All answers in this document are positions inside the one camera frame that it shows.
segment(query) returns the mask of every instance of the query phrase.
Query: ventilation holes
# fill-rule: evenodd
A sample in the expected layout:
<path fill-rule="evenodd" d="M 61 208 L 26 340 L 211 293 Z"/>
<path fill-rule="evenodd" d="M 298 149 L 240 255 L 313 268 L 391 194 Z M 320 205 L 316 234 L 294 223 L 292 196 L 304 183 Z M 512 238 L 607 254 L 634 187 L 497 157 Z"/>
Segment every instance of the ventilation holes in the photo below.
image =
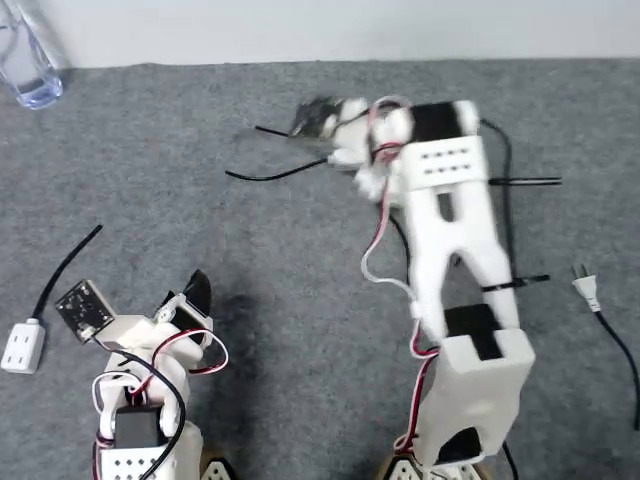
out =
<path fill-rule="evenodd" d="M 422 154 L 422 158 L 423 159 L 427 159 L 427 158 L 431 158 L 431 157 L 445 157 L 447 155 L 458 155 L 458 154 L 467 154 L 469 153 L 469 149 L 468 148 L 461 148 L 460 150 L 448 150 L 446 152 L 434 152 L 434 153 L 423 153 Z"/>
<path fill-rule="evenodd" d="M 427 168 L 424 171 L 425 175 L 433 175 L 434 173 L 445 173 L 448 171 L 452 171 L 452 172 L 457 172 L 459 169 L 465 169 L 465 170 L 469 170 L 471 168 L 471 165 L 468 163 L 465 163 L 464 165 L 452 165 L 450 167 L 440 167 L 438 169 L 432 169 L 432 168 Z"/>

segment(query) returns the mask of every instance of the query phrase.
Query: power plug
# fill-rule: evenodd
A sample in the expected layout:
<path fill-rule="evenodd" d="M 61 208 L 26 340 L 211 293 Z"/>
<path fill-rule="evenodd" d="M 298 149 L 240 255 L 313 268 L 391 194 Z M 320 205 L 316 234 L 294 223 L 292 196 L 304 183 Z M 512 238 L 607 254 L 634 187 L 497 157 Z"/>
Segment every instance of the power plug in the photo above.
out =
<path fill-rule="evenodd" d="M 16 323 L 11 329 L 0 368 L 12 373 L 35 373 L 42 355 L 45 330 L 37 319 Z"/>

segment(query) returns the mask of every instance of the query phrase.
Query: red wire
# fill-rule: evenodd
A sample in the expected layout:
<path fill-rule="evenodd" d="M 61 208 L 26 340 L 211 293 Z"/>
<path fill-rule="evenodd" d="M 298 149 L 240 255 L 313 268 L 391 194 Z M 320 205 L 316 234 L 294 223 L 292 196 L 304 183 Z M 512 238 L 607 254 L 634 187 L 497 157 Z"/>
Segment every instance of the red wire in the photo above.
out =
<path fill-rule="evenodd" d="M 413 439 L 416 435 L 416 428 L 418 424 L 418 411 L 420 410 L 420 398 L 422 397 L 422 387 L 424 386 L 424 377 L 427 374 L 429 365 L 431 365 L 431 362 L 433 362 L 433 360 L 438 356 L 438 353 L 436 353 L 438 351 L 437 348 L 432 348 L 428 351 L 434 352 L 434 355 L 425 360 L 425 362 L 422 364 L 422 367 L 420 368 L 420 371 L 418 373 L 418 378 L 416 380 L 416 388 L 415 388 L 414 396 L 412 399 L 413 409 L 411 411 L 411 417 L 409 420 L 409 429 L 406 433 L 406 438 L 404 440 L 404 447 L 401 449 L 398 449 L 398 451 L 396 452 L 399 454 L 411 453 L 413 448 Z"/>
<path fill-rule="evenodd" d="M 153 365 L 154 367 L 156 366 L 156 358 L 158 357 L 158 355 L 160 354 L 160 352 L 162 350 L 164 350 L 166 348 L 167 345 L 169 345 L 171 342 L 173 342 L 174 340 L 177 340 L 179 338 L 187 338 L 193 334 L 196 333 L 201 333 L 201 332 L 206 332 L 208 330 L 204 329 L 204 328 L 191 328 L 189 330 L 185 330 L 183 332 L 178 332 L 174 335 L 171 335 L 169 338 L 165 339 L 160 345 L 158 345 L 158 347 L 154 350 L 153 355 L 151 356 L 151 365 Z M 206 373 L 210 373 L 212 371 L 215 371 L 217 368 L 220 367 L 220 365 L 222 365 L 224 363 L 224 361 L 217 363 L 211 367 L 203 367 L 203 368 L 194 368 L 193 370 L 189 370 L 189 373 L 192 373 L 194 375 L 203 375 Z M 151 379 L 153 378 L 153 375 L 149 375 L 144 382 L 142 382 L 142 384 L 136 388 L 131 395 L 132 396 L 136 396 L 139 395 L 140 393 L 142 393 L 144 390 L 146 390 L 149 387 L 149 383 L 151 383 Z"/>

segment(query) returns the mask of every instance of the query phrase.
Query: white wire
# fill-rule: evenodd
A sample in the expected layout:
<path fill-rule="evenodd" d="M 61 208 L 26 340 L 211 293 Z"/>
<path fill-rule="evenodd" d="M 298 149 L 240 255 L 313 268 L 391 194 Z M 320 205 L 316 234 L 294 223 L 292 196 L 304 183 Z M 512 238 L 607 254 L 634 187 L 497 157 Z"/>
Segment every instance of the white wire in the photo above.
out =
<path fill-rule="evenodd" d="M 217 373 L 220 370 L 224 369 L 224 367 L 226 367 L 227 364 L 229 363 L 229 351 L 227 350 L 227 347 L 222 342 L 222 340 L 220 340 L 215 333 L 213 333 L 211 330 L 209 330 L 207 328 L 196 328 L 196 329 L 193 329 L 193 330 L 186 331 L 182 335 L 177 335 L 176 338 L 174 338 L 173 340 L 170 340 L 169 342 L 165 343 L 163 345 L 163 347 L 162 347 L 162 350 L 167 349 L 170 345 L 172 345 L 173 343 L 177 342 L 178 340 L 182 340 L 183 338 L 190 337 L 191 335 L 198 335 L 198 334 L 201 334 L 201 333 L 209 335 L 213 339 L 214 342 L 216 342 L 218 345 L 220 345 L 220 348 L 222 348 L 222 351 L 224 353 L 224 360 L 219 365 L 211 367 L 211 369 L 207 369 L 206 372 L 198 373 L 196 375 L 208 375 L 210 373 Z"/>
<path fill-rule="evenodd" d="M 223 368 L 225 368 L 227 366 L 227 364 L 229 363 L 229 351 L 227 350 L 227 347 L 222 342 L 222 340 L 220 340 L 215 333 L 213 333 L 211 330 L 209 330 L 207 328 L 194 328 L 192 330 L 187 330 L 187 331 L 182 332 L 180 334 L 176 334 L 174 338 L 172 338 L 171 340 L 169 340 L 166 343 L 161 344 L 156 349 L 156 351 L 153 353 L 153 357 L 152 358 L 155 358 L 156 355 L 159 355 L 161 352 L 166 350 L 170 345 L 174 344 L 175 342 L 177 342 L 179 340 L 182 340 L 184 338 L 190 337 L 191 335 L 199 335 L 199 334 L 202 334 L 202 333 L 211 336 L 211 338 L 218 345 L 220 345 L 220 348 L 222 348 L 222 351 L 224 353 L 224 360 L 222 361 L 222 363 L 220 363 L 218 365 L 215 365 L 215 366 L 213 366 L 211 368 L 207 368 L 203 372 L 193 372 L 193 371 L 190 370 L 189 373 L 192 373 L 194 375 L 209 375 L 211 373 L 217 373 L 220 370 L 222 370 Z M 152 378 L 153 378 L 153 375 L 148 375 L 144 379 L 144 381 L 140 384 L 140 386 L 133 391 L 133 395 L 135 396 L 138 393 L 143 392 L 146 389 L 146 386 L 148 385 L 148 383 L 151 381 Z"/>
<path fill-rule="evenodd" d="M 369 271 L 369 265 L 368 265 L 369 257 L 371 256 L 373 251 L 376 249 L 376 247 L 382 240 L 382 237 L 384 236 L 384 233 L 387 228 L 387 224 L 389 223 L 389 209 L 390 209 L 389 182 L 387 181 L 387 183 L 384 186 L 384 192 L 382 194 L 382 211 L 380 214 L 380 223 L 378 224 L 378 230 L 376 232 L 376 236 L 374 237 L 373 241 L 371 242 L 367 250 L 364 252 L 364 255 L 362 255 L 362 259 L 360 260 L 360 270 L 362 270 L 362 275 L 364 275 L 364 278 L 366 278 L 370 282 L 389 283 L 391 285 L 395 285 L 396 287 L 402 289 L 407 294 L 411 302 L 417 302 L 418 297 L 416 296 L 413 289 L 402 280 L 399 280 L 397 278 L 390 278 L 390 277 L 380 278 L 375 276 Z"/>
<path fill-rule="evenodd" d="M 96 412 L 98 412 L 99 414 L 102 414 L 102 409 L 104 408 L 104 404 L 102 405 L 102 407 L 98 405 L 97 387 L 102 379 L 108 378 L 108 377 L 115 377 L 115 376 L 128 377 L 135 381 L 135 384 L 132 384 L 132 385 L 123 384 L 122 385 L 123 387 L 137 388 L 140 385 L 142 385 L 142 380 L 140 380 L 140 377 L 138 377 L 137 375 L 134 375 L 131 372 L 124 372 L 122 370 L 111 370 L 109 372 L 103 372 L 100 375 L 98 375 L 96 378 L 93 379 L 93 383 L 91 384 L 91 396 L 93 398 L 93 408 L 95 408 Z M 146 403 L 147 401 L 146 395 L 143 397 L 143 401 Z"/>

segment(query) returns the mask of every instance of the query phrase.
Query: robotic arm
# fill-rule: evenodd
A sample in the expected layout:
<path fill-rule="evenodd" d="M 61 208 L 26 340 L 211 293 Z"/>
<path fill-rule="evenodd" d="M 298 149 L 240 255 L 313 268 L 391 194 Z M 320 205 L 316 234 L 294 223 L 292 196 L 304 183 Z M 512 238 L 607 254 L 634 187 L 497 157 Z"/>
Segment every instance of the robotic arm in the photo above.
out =
<path fill-rule="evenodd" d="M 301 120 L 304 109 L 310 117 L 309 108 L 299 111 L 293 134 L 309 132 L 309 122 Z M 355 99 L 314 122 L 318 136 L 333 139 L 329 162 L 358 169 L 360 192 L 381 201 L 383 212 L 388 204 L 404 213 L 412 313 L 437 345 L 426 362 L 436 355 L 438 360 L 428 394 L 420 402 L 418 389 L 414 397 L 415 415 L 412 408 L 397 451 L 413 454 L 425 471 L 496 454 L 517 416 L 535 354 L 519 327 L 514 279 L 498 241 L 475 106 L 459 101 L 412 107 L 397 97 L 369 106 Z M 440 206 L 444 197 L 452 209 L 448 217 Z M 441 290 L 453 254 L 482 287 L 484 303 L 444 309 Z"/>
<path fill-rule="evenodd" d="M 100 414 L 94 444 L 94 479 L 199 480 L 202 435 L 186 421 L 189 374 L 222 370 L 229 359 L 213 333 L 210 286 L 196 271 L 183 293 L 169 293 L 155 315 L 117 315 L 91 281 L 67 292 L 56 308 L 83 342 L 110 352 L 92 394 Z M 197 368 L 216 343 L 223 360 Z M 215 460 L 207 471 L 229 476 Z"/>

